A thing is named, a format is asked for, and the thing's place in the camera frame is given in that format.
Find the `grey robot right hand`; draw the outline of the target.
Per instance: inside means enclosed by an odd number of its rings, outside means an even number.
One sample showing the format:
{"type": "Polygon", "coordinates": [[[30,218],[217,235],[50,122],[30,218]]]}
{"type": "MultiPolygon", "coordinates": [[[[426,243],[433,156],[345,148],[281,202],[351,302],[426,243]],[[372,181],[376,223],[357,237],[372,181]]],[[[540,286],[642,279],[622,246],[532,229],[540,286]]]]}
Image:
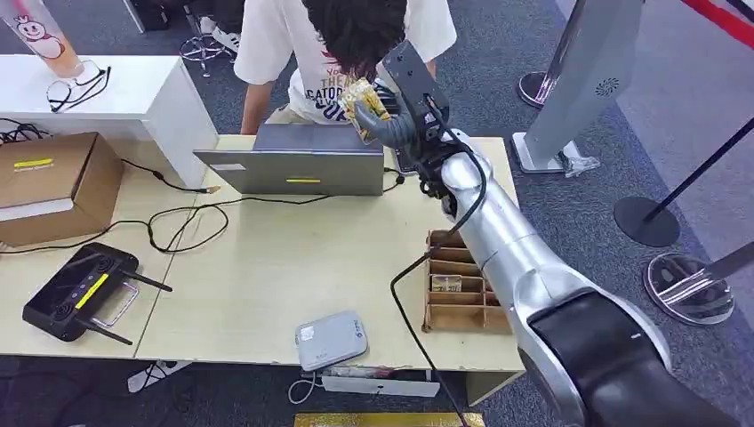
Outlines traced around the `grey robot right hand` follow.
{"type": "Polygon", "coordinates": [[[421,141],[404,96],[384,85],[377,85],[374,90],[390,117],[383,120],[363,101],[357,101],[353,115],[359,130],[366,131],[367,139],[377,140],[385,147],[400,149],[418,157],[421,154],[421,141]]]}

